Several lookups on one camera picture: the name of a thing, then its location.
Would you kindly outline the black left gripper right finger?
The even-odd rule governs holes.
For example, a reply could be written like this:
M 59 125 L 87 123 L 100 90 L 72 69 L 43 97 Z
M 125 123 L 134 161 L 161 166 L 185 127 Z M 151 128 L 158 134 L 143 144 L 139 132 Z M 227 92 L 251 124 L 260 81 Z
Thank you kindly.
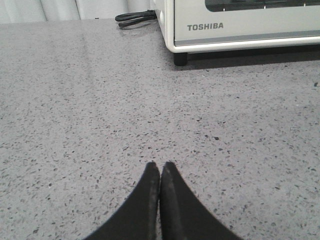
M 172 162 L 163 167 L 159 199 L 164 240 L 240 239 L 202 205 Z

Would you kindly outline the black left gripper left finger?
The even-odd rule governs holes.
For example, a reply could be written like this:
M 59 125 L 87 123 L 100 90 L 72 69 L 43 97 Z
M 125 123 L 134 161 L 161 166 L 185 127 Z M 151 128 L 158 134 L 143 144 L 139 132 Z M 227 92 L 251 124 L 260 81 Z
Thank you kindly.
M 149 162 L 127 200 L 87 240 L 154 240 L 159 199 L 160 173 Z

